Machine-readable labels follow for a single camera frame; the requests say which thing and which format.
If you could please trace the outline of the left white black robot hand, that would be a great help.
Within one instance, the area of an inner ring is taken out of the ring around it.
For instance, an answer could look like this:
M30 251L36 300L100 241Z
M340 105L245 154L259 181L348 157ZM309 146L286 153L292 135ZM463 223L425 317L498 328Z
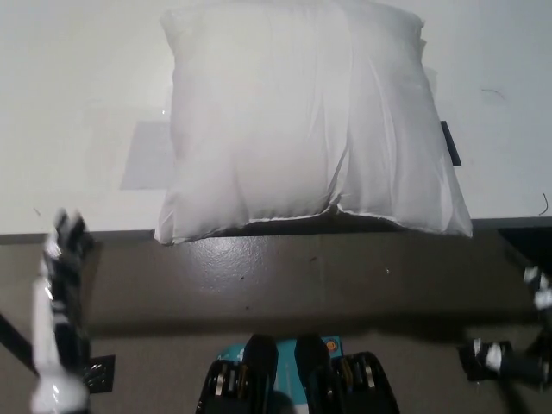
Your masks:
M32 345L38 380L33 413L89 413L83 369L90 342L83 328L82 272L92 239L83 217L61 209L42 245L33 283Z

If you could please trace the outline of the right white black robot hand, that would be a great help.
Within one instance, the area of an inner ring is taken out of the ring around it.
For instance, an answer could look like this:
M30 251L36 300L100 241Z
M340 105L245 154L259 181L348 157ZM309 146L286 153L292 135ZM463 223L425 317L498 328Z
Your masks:
M545 388L551 386L551 277L540 267L526 267L524 283L542 324L536 340L520 353L504 342L483 342L478 338L467 347L467 354L484 373Z

